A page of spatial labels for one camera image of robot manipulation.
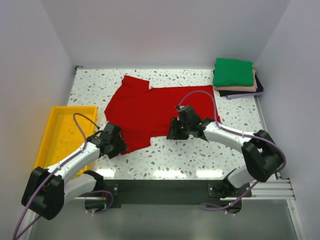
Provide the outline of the red t shirt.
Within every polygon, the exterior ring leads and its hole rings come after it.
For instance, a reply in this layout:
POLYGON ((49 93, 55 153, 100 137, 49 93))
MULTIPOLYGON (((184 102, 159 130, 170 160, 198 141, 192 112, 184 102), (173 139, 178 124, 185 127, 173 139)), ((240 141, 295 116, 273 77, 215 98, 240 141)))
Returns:
POLYGON ((190 105, 202 118, 219 118, 214 110, 211 85, 150 88, 147 80, 126 75, 109 101, 106 119, 121 127, 129 154, 149 147, 152 137, 166 136, 171 119, 177 117, 176 106, 190 105))

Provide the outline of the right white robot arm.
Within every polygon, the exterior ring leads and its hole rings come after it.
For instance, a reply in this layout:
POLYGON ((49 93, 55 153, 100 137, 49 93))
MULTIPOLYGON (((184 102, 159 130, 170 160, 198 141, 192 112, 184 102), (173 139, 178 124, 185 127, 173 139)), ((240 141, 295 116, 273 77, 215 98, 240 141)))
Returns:
POLYGON ((265 130, 240 132, 214 119, 201 119, 190 105, 176 109, 178 116, 170 121, 168 140, 188 140, 193 136, 226 145, 243 155, 244 166, 228 173, 218 186, 210 186, 210 194, 215 193, 220 198, 233 197, 252 181, 266 182, 285 165, 284 153, 265 130))

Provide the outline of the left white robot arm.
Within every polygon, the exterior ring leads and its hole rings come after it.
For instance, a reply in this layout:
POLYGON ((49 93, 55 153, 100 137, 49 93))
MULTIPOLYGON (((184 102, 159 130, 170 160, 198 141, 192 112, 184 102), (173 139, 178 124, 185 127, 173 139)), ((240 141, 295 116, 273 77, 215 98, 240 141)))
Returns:
POLYGON ((90 193, 99 196, 105 189, 102 175, 86 170, 76 174, 100 157, 112 159, 127 150, 123 129, 110 122, 69 156, 47 168, 36 167, 30 174, 21 203, 46 220, 52 220, 72 199, 90 193))

